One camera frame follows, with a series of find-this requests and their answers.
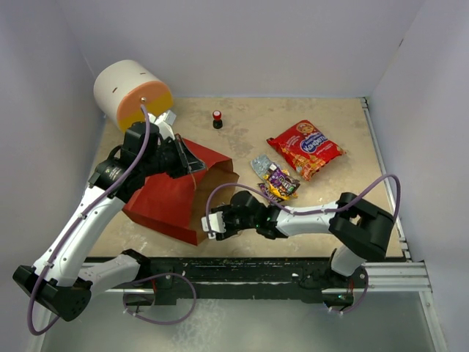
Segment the yellow m&m packet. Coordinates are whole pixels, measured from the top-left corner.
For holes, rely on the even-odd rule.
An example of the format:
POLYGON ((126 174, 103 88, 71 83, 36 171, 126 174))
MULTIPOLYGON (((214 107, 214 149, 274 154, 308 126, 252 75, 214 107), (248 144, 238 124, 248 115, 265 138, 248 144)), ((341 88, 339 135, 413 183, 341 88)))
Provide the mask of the yellow m&m packet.
POLYGON ((275 188, 275 187, 270 187, 270 190, 277 196, 279 196, 280 198, 282 198, 284 201, 287 201, 287 200, 291 200, 291 199, 297 199, 298 198, 298 194, 296 192, 293 192, 291 194, 287 194, 285 191, 282 191, 281 189, 279 188, 275 188))

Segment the red paper bag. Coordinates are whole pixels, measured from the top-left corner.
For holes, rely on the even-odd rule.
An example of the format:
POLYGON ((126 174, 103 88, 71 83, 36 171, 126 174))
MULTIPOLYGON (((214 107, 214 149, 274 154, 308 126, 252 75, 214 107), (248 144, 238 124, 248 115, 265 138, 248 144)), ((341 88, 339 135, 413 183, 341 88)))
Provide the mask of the red paper bag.
POLYGON ((185 140, 188 149, 206 164, 192 175, 172 179, 165 174, 146 179, 123 209, 133 222, 179 241, 198 246, 207 238, 201 218, 211 192, 225 183, 236 183, 230 157, 185 140))

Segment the silver foil snack packet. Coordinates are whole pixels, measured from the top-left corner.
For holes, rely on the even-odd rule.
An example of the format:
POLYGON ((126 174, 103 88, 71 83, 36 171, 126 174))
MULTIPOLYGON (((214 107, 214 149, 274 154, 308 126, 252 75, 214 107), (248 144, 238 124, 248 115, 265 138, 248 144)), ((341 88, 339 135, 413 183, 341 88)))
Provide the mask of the silver foil snack packet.
POLYGON ((274 164, 267 155, 261 154, 251 160, 250 165, 259 179, 263 180, 270 167, 274 164))

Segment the brown m&m packet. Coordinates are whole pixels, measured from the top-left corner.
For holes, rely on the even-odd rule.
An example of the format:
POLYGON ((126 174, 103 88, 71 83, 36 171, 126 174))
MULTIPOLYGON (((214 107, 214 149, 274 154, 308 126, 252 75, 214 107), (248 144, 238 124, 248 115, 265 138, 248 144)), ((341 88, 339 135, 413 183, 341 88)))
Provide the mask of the brown m&m packet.
POLYGON ((284 172, 277 164, 273 164, 268 173, 265 175, 264 180, 270 187, 279 188, 287 194, 296 192, 300 186, 300 181, 291 177, 288 173, 284 172))

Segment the red candy bag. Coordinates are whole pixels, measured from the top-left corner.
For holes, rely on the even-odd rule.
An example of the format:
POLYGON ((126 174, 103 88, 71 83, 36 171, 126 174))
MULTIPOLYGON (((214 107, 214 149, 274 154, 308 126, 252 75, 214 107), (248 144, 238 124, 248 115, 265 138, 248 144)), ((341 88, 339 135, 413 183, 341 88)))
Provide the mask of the red candy bag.
POLYGON ((306 181, 346 152, 308 120, 301 120, 266 142, 306 181))

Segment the purple m&m packet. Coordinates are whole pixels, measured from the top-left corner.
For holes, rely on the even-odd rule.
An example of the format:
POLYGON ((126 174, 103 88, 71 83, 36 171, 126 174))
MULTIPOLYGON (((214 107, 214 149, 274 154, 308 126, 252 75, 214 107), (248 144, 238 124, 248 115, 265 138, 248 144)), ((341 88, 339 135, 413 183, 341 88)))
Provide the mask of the purple m&m packet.
POLYGON ((260 191, 271 201, 281 203, 284 200, 279 196, 275 195, 270 188, 265 183, 258 183, 257 184, 260 191))

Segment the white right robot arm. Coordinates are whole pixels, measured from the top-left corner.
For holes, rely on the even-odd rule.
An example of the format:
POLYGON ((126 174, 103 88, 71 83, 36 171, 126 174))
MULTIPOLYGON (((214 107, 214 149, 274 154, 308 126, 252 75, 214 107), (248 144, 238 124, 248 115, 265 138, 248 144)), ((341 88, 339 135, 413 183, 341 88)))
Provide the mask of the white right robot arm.
POLYGON ((325 205, 293 208, 264 205, 249 191, 239 191, 228 205, 213 208, 202 218, 208 238, 217 241, 248 229, 272 240, 333 235, 341 246, 332 254, 325 275, 334 287, 344 286, 365 262, 385 259, 394 224, 388 211, 350 192, 325 205))

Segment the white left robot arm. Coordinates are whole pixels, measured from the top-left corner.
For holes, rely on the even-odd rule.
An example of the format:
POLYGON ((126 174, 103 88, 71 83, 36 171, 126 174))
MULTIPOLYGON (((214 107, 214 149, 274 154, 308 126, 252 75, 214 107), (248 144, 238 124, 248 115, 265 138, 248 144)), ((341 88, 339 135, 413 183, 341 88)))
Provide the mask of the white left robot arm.
POLYGON ((58 318, 77 318, 90 300, 111 288, 131 283, 143 287, 152 278, 151 261, 128 249, 114 259, 84 270, 91 248, 149 176, 176 179, 205 169, 179 134, 163 125, 136 122, 123 142, 99 163, 79 206, 48 250, 33 265, 20 265, 14 281, 29 296, 27 322, 34 304, 58 318))

